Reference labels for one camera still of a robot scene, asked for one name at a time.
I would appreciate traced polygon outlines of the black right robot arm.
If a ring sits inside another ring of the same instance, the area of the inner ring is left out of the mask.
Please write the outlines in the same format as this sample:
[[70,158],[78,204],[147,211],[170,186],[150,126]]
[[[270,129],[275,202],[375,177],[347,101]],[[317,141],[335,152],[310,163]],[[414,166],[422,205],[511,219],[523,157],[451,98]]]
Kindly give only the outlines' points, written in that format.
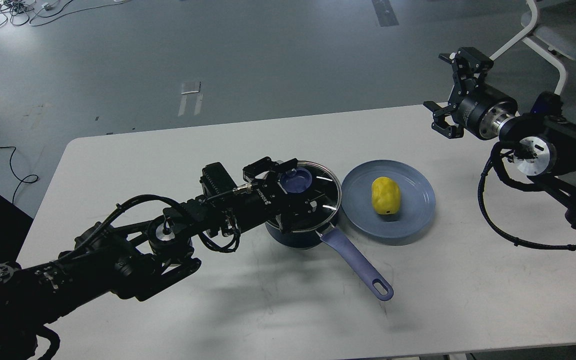
[[576,244],[542,244],[521,239],[500,229],[490,218],[484,200],[486,180],[494,171],[505,186],[526,193],[544,192],[566,208],[564,217],[576,230],[576,124],[562,114],[562,98],[542,92],[528,112],[486,84],[494,61],[474,47],[439,54],[450,64],[454,85],[441,106],[425,101],[432,112],[432,130],[448,139],[465,132],[482,141],[496,140],[477,186],[477,202],[489,227],[516,247],[576,251]]

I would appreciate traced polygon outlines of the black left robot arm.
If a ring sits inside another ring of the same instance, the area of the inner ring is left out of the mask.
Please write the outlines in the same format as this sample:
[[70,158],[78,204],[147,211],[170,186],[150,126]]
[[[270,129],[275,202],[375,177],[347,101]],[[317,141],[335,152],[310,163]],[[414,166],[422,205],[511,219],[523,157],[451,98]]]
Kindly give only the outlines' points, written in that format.
[[0,360],[27,360],[37,339],[52,359],[60,347],[47,324],[106,293],[146,301],[201,266],[192,239],[213,252],[233,253],[244,232],[275,222],[282,233],[306,221],[318,224],[325,201],[340,190],[305,161],[263,157],[243,168],[236,186],[220,162],[202,169],[202,194],[185,202],[140,194],[116,205],[104,220],[75,238],[49,262],[23,268],[0,260]]

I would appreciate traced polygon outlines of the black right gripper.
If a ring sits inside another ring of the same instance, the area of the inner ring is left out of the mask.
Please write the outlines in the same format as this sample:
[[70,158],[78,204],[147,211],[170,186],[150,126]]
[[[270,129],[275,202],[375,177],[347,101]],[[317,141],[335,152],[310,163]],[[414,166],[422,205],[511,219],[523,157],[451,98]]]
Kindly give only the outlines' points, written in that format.
[[[518,103],[505,92],[482,85],[494,60],[475,47],[460,47],[438,58],[452,69],[450,98],[464,99],[458,106],[448,103],[445,107],[424,101],[423,107],[432,112],[432,130],[448,139],[462,138],[464,129],[483,141],[498,137],[503,125],[517,115]],[[454,113],[457,124],[449,124],[447,118]]]

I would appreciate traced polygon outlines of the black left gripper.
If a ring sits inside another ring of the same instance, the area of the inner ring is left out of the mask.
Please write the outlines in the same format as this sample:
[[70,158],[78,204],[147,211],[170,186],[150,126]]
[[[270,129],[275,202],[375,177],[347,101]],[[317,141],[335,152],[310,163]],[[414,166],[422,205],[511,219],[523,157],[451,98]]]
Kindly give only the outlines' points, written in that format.
[[[297,158],[278,162],[266,156],[242,169],[243,180],[248,183],[236,187],[228,200],[238,228],[272,222],[283,234],[301,234],[330,223],[336,216],[335,200],[312,200],[306,193],[290,193],[279,184],[283,174],[297,167]],[[262,173],[268,173],[266,180],[256,179]]]

